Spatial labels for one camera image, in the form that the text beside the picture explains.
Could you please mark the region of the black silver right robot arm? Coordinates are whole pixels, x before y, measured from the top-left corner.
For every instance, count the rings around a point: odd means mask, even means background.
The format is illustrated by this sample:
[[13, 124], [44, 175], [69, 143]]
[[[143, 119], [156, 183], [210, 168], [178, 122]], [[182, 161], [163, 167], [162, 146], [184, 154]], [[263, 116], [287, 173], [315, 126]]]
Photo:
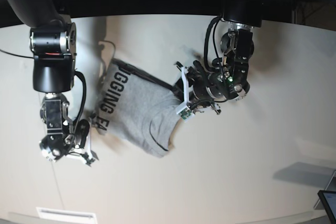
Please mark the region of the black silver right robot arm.
[[46, 136], [39, 146], [45, 158], [56, 162], [63, 157], [90, 165], [95, 161], [91, 150], [91, 122], [82, 117], [83, 108], [75, 118], [69, 116], [65, 92], [84, 75], [75, 69], [76, 24], [63, 0], [7, 0], [16, 16], [30, 28], [29, 48], [33, 54], [33, 88], [44, 94], [40, 117]]

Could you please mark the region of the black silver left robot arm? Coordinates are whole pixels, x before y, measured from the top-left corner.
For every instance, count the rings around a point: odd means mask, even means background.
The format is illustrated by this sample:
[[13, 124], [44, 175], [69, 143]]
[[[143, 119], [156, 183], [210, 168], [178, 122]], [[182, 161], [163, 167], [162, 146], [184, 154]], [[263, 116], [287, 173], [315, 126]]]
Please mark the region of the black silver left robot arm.
[[174, 91], [183, 96], [176, 114], [183, 120], [207, 109], [220, 114], [221, 103], [247, 95], [252, 29], [261, 27], [262, 8], [263, 0], [224, 0], [222, 14], [206, 30], [203, 61], [195, 60], [191, 67], [176, 62], [181, 77]]

